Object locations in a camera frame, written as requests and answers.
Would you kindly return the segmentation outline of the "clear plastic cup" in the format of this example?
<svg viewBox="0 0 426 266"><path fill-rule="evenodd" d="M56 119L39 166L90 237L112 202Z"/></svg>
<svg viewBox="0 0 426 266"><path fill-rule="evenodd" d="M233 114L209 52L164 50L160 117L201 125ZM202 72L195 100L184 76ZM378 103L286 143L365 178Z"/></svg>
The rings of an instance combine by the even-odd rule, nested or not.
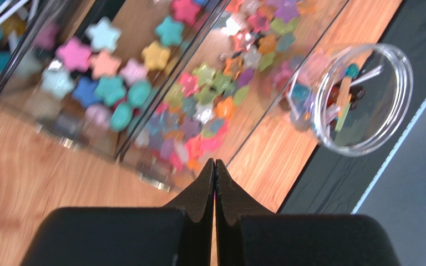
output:
<svg viewBox="0 0 426 266"><path fill-rule="evenodd" d="M409 108L413 69L395 45L329 47L295 56L287 66L288 122L337 154L360 157L377 150Z"/></svg>

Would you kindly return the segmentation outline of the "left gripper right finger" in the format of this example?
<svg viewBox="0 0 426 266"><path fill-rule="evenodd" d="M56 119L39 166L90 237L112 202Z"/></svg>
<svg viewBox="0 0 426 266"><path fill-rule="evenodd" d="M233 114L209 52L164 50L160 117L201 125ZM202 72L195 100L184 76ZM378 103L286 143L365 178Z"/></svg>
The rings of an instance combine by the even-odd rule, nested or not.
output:
<svg viewBox="0 0 426 266"><path fill-rule="evenodd" d="M276 214L215 162L219 265L399 265L383 227L360 214Z"/></svg>

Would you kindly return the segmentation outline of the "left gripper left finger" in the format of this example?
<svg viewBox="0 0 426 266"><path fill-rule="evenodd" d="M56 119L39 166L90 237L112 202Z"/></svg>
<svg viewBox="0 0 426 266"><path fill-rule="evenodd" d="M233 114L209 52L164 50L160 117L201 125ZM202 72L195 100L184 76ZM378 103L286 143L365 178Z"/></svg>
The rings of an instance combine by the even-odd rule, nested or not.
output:
<svg viewBox="0 0 426 266"><path fill-rule="evenodd" d="M209 265L215 163L162 207L62 207L40 224L22 265Z"/></svg>

